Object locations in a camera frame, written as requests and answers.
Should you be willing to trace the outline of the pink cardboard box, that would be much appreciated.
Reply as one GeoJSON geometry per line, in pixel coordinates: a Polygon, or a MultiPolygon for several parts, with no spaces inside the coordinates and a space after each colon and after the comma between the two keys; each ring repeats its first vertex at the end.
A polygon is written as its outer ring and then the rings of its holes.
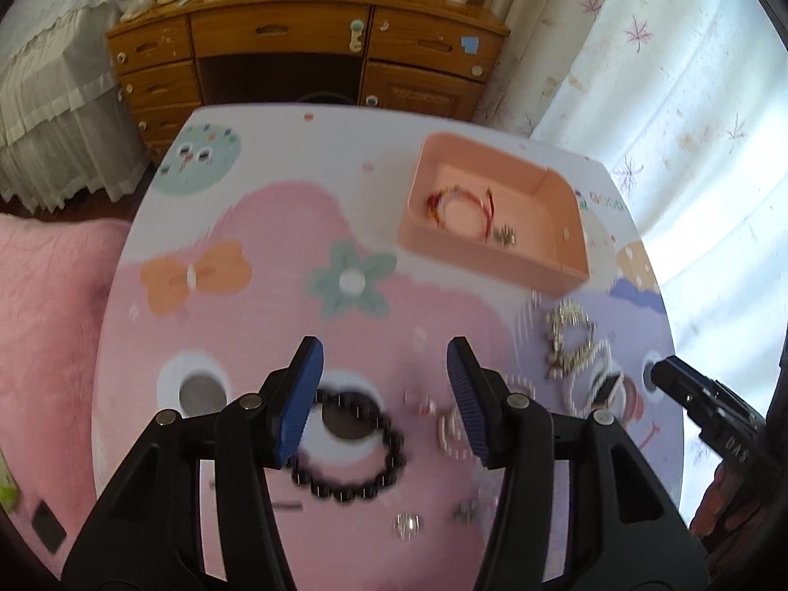
{"type": "Polygon", "coordinates": [[[398,227],[415,254],[559,297],[591,278],[576,192],[552,168],[450,132],[422,143],[398,227]],[[493,228],[509,224],[503,248],[493,228]]]}

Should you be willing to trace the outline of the wooden desk with drawers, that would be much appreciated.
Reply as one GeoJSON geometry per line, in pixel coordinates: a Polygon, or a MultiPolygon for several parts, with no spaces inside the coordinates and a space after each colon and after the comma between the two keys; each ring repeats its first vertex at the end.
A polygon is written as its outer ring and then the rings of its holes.
{"type": "Polygon", "coordinates": [[[201,105],[339,104],[473,118],[509,35],[450,0],[183,0],[111,28],[155,163],[201,105]]]}

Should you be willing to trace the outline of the white lace bed cover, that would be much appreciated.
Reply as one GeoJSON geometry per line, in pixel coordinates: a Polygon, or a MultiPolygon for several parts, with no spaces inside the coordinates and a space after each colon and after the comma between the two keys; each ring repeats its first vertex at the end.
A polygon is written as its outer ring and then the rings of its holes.
{"type": "Polygon", "coordinates": [[[150,159],[105,34],[131,0],[13,0],[1,19],[1,197],[56,211],[132,194],[150,159]]]}

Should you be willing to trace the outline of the pink bed blanket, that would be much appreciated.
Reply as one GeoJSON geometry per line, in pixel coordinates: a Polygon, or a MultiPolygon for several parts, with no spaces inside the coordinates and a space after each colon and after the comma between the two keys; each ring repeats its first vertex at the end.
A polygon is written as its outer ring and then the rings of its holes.
{"type": "Polygon", "coordinates": [[[1,219],[1,502],[53,575],[96,500],[96,356],[130,230],[1,219]]]}

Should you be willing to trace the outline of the pink strap wristwatch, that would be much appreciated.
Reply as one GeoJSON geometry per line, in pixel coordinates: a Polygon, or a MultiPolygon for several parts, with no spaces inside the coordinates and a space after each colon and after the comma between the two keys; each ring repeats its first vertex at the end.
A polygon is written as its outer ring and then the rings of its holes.
{"type": "Polygon", "coordinates": [[[608,410],[624,426],[639,422],[645,414],[645,401],[636,383],[622,372],[608,374],[594,382],[592,410],[608,410]]]}

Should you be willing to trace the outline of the round white stone brooch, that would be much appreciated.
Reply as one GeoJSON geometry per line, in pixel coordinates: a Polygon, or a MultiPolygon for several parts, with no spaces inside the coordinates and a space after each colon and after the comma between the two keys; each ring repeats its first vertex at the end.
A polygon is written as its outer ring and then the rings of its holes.
{"type": "Polygon", "coordinates": [[[415,512],[401,512],[394,519],[394,532],[402,540],[411,540],[420,534],[421,516],[415,512]]]}

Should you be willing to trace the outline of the teal flower brooch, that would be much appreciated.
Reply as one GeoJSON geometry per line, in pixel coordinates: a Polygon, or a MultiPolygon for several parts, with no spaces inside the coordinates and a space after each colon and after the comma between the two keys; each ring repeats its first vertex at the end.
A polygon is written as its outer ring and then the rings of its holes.
{"type": "Polygon", "coordinates": [[[488,505],[479,497],[462,500],[453,511],[453,519],[460,525],[482,525],[488,505]]]}

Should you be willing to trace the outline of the small teal flower earring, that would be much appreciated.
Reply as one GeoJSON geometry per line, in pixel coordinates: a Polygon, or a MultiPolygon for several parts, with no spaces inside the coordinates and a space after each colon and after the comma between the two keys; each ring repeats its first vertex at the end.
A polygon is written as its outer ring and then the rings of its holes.
{"type": "Polygon", "coordinates": [[[503,248],[514,247],[517,244],[517,232],[509,224],[493,228],[494,241],[503,248]]]}

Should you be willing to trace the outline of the cartoon printed table mat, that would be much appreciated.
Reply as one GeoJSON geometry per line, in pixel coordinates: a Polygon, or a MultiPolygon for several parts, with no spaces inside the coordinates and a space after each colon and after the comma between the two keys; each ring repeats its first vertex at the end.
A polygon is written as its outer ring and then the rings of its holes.
{"type": "Polygon", "coordinates": [[[290,363],[325,349],[322,387],[390,415],[406,465],[373,500],[317,499],[268,475],[276,523],[304,590],[467,590],[492,524],[497,474],[463,441],[446,347],[469,340],[486,367],[556,411],[582,408],[605,371],[645,401],[624,427],[679,496],[683,423],[648,371],[673,350],[655,273],[602,165],[469,124],[341,107],[237,105],[194,113],[144,196],[120,258],[100,337],[92,414],[95,483],[112,474],[155,412],[218,411],[290,363]],[[422,143],[456,133],[552,168],[580,206],[591,278],[569,346],[597,344],[573,382],[548,375],[546,319],[557,300],[417,255],[398,227],[422,143]],[[453,511],[479,497],[482,525],[453,511]],[[394,532],[401,512],[420,534],[394,532]]]}

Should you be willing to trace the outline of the white floral curtain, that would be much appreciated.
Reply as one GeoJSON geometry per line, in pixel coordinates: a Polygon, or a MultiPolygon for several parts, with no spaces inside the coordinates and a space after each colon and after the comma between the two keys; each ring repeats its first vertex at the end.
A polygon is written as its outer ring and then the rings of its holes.
{"type": "Polygon", "coordinates": [[[787,327],[787,51],[757,0],[489,0],[475,119],[604,164],[677,352],[765,408],[787,327]]]}

